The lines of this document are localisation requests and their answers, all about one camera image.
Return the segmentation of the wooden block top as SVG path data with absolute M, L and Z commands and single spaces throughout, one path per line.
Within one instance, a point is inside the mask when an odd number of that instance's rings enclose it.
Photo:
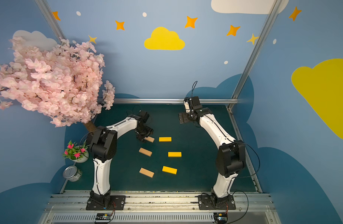
M 146 141 L 149 141 L 149 142 L 154 142 L 155 141 L 155 139 L 154 138 L 152 138 L 152 137 L 146 137 L 146 138 L 144 138 Z

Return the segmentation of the yellow block top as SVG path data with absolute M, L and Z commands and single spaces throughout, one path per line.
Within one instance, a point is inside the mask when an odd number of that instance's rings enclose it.
M 159 142 L 171 142 L 171 137 L 159 137 Z

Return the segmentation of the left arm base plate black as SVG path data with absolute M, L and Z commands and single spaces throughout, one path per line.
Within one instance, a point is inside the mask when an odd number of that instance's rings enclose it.
M 103 203 L 97 202 L 93 199 L 87 201 L 87 211 L 122 211 L 125 206 L 126 196 L 111 195 L 104 199 Z

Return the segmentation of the wooden block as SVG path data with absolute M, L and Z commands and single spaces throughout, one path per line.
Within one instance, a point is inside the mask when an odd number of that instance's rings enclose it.
M 151 152 L 151 151 L 149 151 L 149 150 L 147 150 L 147 149 L 144 149 L 144 148 L 140 148 L 140 149 L 139 149 L 139 153 L 141 153 L 141 154 L 143 154 L 143 155 L 146 155 L 146 156 L 149 156 L 149 157 L 151 157 L 151 155 L 152 155 L 152 152 Z
M 152 138 L 152 137 L 146 137 L 146 138 L 144 138 L 146 141 L 149 141 L 149 142 L 154 142 L 155 141 L 155 139 L 154 138 Z
M 154 176 L 154 172 L 149 171 L 149 170 L 144 169 L 144 168 L 141 168 L 140 171 L 139 171 L 139 173 L 140 173 L 140 174 L 143 174 L 143 175 L 145 175 L 145 176 L 148 176 L 148 177 L 150 177 L 150 178 L 153 178 L 153 176 Z

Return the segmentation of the yellow block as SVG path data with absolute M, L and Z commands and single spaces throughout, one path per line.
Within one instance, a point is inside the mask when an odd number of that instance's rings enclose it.
M 182 157 L 181 152 L 168 152 L 168 157 L 179 158 Z
M 175 169 L 175 168 L 163 166 L 162 171 L 165 172 L 165 173 L 169 173 L 169 174 L 174 174 L 174 175 L 176 175 L 178 170 Z
M 159 142 L 171 142 L 171 137 L 159 137 Z

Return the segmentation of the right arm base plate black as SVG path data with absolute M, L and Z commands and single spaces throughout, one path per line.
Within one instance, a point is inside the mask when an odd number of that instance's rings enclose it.
M 236 210 L 232 196 L 218 198 L 214 195 L 201 194 L 197 196 L 200 210 Z

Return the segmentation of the wooden block bottom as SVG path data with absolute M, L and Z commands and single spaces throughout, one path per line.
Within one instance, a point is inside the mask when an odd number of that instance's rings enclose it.
M 145 175 L 145 176 L 148 176 L 148 177 L 150 177 L 150 178 L 153 178 L 153 176 L 154 176 L 154 172 L 149 171 L 149 170 L 144 169 L 144 168 L 141 168 L 140 171 L 139 171 L 139 173 L 140 173 L 140 174 L 143 174 L 143 175 Z

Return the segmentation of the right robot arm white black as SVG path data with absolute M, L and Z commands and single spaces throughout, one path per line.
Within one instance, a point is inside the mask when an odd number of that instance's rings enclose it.
M 181 124 L 198 122 L 217 146 L 215 164 L 219 174 L 211 196 L 215 203 L 225 202 L 230 195 L 232 184 L 246 166 L 245 143 L 232 137 L 216 120 L 209 108 L 179 113 L 178 117 Z

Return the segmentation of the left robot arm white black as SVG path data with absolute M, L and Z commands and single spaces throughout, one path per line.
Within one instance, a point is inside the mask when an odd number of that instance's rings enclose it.
M 122 121 L 107 127 L 98 127 L 90 141 L 89 149 L 93 159 L 95 176 L 88 205 L 93 203 L 106 208 L 110 202 L 110 164 L 117 151 L 117 140 L 129 131 L 136 132 L 136 138 L 145 142 L 153 134 L 153 129 L 146 125 L 150 115 L 141 111 L 131 114 Z

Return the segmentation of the yellow block bottom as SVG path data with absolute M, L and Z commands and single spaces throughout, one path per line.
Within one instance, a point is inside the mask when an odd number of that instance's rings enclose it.
M 163 166 L 162 171 L 165 172 L 165 173 L 169 173 L 169 174 L 174 174 L 174 175 L 176 175 L 178 170 L 175 169 L 175 168 Z

